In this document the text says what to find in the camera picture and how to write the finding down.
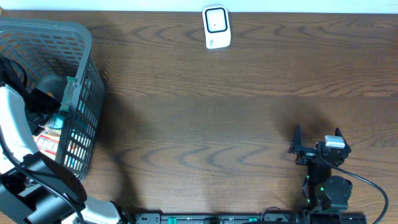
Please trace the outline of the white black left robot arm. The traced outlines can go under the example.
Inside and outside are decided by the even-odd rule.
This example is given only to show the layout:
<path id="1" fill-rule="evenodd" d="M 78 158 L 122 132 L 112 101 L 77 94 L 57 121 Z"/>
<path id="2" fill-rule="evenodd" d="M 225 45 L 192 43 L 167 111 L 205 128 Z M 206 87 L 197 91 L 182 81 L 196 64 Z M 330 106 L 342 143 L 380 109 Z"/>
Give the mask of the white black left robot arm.
<path id="1" fill-rule="evenodd" d="M 58 139 L 42 133 L 63 110 L 41 89 L 1 84 L 1 211 L 16 223 L 131 223 L 114 202 L 86 194 L 102 101 L 73 104 Z"/>

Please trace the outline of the teal wet wipes pack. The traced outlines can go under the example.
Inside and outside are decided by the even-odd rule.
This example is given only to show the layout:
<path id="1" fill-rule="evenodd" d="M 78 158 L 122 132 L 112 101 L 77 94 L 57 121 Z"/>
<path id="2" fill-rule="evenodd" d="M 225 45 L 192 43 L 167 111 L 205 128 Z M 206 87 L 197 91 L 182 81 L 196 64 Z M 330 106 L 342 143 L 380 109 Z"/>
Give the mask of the teal wet wipes pack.
<path id="1" fill-rule="evenodd" d="M 62 98 L 62 102 L 60 105 L 60 111 L 67 112 L 69 110 L 70 103 L 72 100 L 72 95 L 73 95 L 73 92 L 75 89 L 75 82 L 76 82 L 75 77 L 67 76 L 67 85 L 64 89 L 63 98 Z"/>

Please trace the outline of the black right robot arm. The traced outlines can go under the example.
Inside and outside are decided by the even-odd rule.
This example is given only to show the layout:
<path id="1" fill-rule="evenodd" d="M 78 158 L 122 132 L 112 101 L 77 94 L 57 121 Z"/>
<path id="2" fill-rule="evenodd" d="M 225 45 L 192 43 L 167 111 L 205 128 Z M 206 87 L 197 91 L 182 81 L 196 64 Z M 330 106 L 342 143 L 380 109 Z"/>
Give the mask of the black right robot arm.
<path id="1" fill-rule="evenodd" d="M 303 194 L 308 200 L 303 217 L 307 222 L 315 216 L 340 216 L 348 209 L 352 183 L 331 173 L 332 168 L 342 165 L 351 153 L 351 148 L 338 128 L 334 135 L 325 136 L 325 140 L 317 142 L 315 147 L 305 147 L 298 126 L 289 153 L 297 155 L 297 165 L 307 167 L 307 177 L 303 184 Z"/>

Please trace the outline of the yellow snack bag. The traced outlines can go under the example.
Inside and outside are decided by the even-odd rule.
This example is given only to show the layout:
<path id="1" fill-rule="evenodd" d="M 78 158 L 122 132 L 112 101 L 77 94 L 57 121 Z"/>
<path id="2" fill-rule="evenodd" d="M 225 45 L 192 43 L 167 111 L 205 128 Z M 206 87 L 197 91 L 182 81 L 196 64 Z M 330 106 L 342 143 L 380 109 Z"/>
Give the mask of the yellow snack bag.
<path id="1" fill-rule="evenodd" d="M 55 160 L 61 133 L 60 129 L 45 128 L 38 136 L 34 136 L 40 152 Z"/>

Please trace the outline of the blue mouthwash bottle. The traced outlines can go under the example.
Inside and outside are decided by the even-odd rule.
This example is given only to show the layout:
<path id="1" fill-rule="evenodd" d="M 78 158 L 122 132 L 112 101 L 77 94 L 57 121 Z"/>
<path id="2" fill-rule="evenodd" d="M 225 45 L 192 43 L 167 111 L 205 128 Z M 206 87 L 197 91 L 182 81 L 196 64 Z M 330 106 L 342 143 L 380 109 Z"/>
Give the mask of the blue mouthwash bottle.
<path id="1" fill-rule="evenodd" d="M 47 121 L 45 127 L 51 129 L 62 129 L 64 127 L 65 116 L 60 113 L 55 113 Z"/>

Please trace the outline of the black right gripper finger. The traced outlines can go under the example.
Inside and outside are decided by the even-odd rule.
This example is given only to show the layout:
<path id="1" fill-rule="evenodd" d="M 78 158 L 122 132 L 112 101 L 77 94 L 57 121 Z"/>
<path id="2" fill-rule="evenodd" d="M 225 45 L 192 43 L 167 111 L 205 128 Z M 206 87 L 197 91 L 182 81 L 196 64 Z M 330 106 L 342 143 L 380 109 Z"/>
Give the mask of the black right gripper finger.
<path id="1" fill-rule="evenodd" d="M 347 143 L 346 140 L 344 139 L 343 134 L 342 134 L 340 128 L 336 128 L 336 129 L 335 129 L 335 136 L 339 137 L 339 138 L 344 142 L 345 146 L 348 146 L 348 143 Z"/>
<path id="2" fill-rule="evenodd" d="M 300 125 L 297 126 L 295 130 L 294 138 L 290 144 L 288 153 L 298 154 L 302 150 L 302 133 Z"/>

